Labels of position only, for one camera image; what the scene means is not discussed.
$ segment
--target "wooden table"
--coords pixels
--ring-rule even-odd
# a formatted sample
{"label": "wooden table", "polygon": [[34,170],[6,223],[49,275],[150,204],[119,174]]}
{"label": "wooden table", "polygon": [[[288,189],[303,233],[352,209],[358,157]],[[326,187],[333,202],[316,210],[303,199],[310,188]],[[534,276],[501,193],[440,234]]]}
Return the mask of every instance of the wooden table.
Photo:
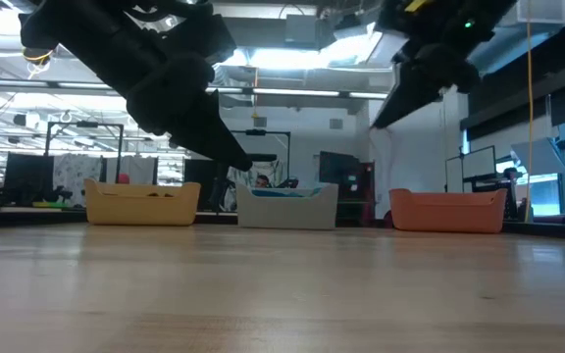
{"label": "wooden table", "polygon": [[0,353],[565,352],[565,241],[0,229]]}

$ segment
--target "wall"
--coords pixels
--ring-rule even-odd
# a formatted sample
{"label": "wall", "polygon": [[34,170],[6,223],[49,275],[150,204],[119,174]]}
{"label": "wall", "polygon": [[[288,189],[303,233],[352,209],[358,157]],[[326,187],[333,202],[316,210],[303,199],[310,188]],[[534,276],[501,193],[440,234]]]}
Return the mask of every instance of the wall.
{"label": "wall", "polygon": [[[381,102],[369,102],[376,117]],[[391,208],[389,190],[443,192],[445,160],[459,153],[462,138],[459,121],[468,116],[467,98],[455,91],[394,123],[370,132],[370,158],[376,163],[376,217]]]}
{"label": "wall", "polygon": [[[559,130],[553,127],[550,116],[534,119],[533,139],[557,137]],[[511,153],[511,144],[529,141],[529,123],[523,123],[470,141],[474,151],[489,146],[496,147],[496,157],[505,157]]]}
{"label": "wall", "polygon": [[[300,180],[301,187],[313,187],[318,171],[314,156],[329,151],[358,156],[355,141],[355,116],[345,109],[303,108],[301,110],[278,107],[262,107],[260,117],[267,118],[267,131],[291,132],[290,174]],[[253,129],[252,108],[236,107],[221,110],[221,116],[229,129]],[[331,119],[343,119],[343,129],[330,129]],[[238,135],[239,144],[247,153],[274,153],[286,160],[286,137],[279,140],[272,135],[264,137]]]}

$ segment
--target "yellow basket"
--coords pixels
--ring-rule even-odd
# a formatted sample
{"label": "yellow basket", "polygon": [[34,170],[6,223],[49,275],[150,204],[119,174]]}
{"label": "yellow basket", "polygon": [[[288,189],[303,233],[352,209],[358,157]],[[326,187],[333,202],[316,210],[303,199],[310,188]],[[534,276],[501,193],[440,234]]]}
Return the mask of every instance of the yellow basket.
{"label": "yellow basket", "polygon": [[107,184],[86,179],[84,188],[86,216],[93,225],[190,226],[200,195],[200,184],[196,182],[174,187]]}

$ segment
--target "white basket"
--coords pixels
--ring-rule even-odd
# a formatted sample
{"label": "white basket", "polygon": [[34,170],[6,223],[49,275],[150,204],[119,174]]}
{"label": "white basket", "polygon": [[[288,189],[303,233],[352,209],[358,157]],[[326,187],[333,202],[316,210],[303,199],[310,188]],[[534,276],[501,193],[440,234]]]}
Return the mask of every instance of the white basket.
{"label": "white basket", "polygon": [[329,184],[316,195],[306,189],[264,189],[305,197],[256,196],[247,186],[236,186],[236,207],[240,227],[289,229],[333,229],[338,186]]}

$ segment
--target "plastic bin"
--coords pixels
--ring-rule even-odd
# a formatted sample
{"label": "plastic bin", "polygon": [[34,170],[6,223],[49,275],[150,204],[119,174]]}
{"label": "plastic bin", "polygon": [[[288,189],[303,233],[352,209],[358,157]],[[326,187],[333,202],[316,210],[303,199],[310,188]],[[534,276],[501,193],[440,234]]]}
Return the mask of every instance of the plastic bin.
{"label": "plastic bin", "polygon": [[[190,226],[200,194],[200,184],[196,182],[174,187],[107,184],[86,179],[84,188],[86,215],[94,225]],[[152,193],[159,196],[148,196]]]}
{"label": "plastic bin", "polygon": [[236,208],[240,227],[287,229],[333,229],[338,186],[329,184],[319,193],[305,189],[267,189],[269,192],[304,197],[255,196],[245,185],[236,186]]}
{"label": "plastic bin", "polygon": [[389,192],[397,229],[498,233],[502,229],[506,189],[477,193]]}

